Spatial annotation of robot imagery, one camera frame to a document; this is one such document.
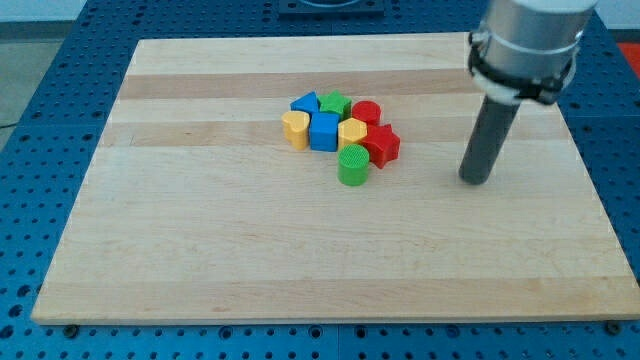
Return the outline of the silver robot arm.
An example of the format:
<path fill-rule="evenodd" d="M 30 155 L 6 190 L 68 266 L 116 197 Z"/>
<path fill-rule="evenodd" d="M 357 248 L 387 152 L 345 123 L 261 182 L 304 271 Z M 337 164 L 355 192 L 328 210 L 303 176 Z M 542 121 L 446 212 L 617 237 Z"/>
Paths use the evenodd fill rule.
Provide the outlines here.
<path fill-rule="evenodd" d="M 596 0 L 491 0 L 469 33 L 468 69 L 493 101 L 555 103 L 573 80 Z"/>

